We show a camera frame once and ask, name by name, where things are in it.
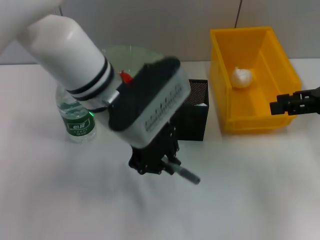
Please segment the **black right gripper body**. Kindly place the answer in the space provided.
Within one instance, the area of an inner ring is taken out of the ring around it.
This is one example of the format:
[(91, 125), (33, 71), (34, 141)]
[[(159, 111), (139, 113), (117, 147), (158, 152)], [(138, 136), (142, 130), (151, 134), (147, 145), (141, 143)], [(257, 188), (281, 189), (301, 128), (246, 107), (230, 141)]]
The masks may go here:
[(292, 101), (293, 115), (320, 114), (320, 88), (296, 91)]

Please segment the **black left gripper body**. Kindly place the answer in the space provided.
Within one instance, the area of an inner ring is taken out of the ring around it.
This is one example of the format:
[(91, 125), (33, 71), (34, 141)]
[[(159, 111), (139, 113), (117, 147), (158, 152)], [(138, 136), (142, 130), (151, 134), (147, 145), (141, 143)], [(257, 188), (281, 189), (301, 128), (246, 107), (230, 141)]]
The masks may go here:
[(177, 157), (179, 149), (176, 128), (167, 122), (148, 146), (141, 149), (132, 148), (128, 165), (138, 173), (142, 166), (161, 167), (162, 171), (165, 171), (162, 158)]

